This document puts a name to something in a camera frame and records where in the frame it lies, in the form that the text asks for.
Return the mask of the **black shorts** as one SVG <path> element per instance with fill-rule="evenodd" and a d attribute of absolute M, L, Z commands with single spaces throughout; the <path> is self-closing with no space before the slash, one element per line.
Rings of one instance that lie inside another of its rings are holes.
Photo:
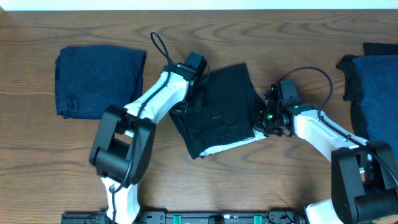
<path fill-rule="evenodd" d="M 210 73 L 195 99 L 169 112 L 192 159 L 206 157 L 265 139 L 254 130 L 255 116 L 265 109 L 245 63 Z"/>

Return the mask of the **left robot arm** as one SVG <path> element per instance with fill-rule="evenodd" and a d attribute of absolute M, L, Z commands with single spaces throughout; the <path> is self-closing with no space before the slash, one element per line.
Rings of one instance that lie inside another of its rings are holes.
<path fill-rule="evenodd" d="M 102 115 L 89 162 L 105 186 L 108 223 L 134 223 L 140 213 L 138 183 L 152 154 L 162 118 L 196 90 L 207 68 L 204 56 L 191 52 L 184 63 L 168 62 L 159 79 L 142 96 Z"/>

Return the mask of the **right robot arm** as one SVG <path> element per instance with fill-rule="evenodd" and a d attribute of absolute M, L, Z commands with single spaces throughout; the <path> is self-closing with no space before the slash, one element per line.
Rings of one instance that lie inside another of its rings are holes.
<path fill-rule="evenodd" d="M 296 223 L 372 223 L 397 214 L 397 166 L 384 141 L 355 136 L 313 104 L 303 104 L 294 81 L 272 84 L 253 128 L 265 137 L 297 136 L 331 164 L 331 197 L 307 205 Z"/>

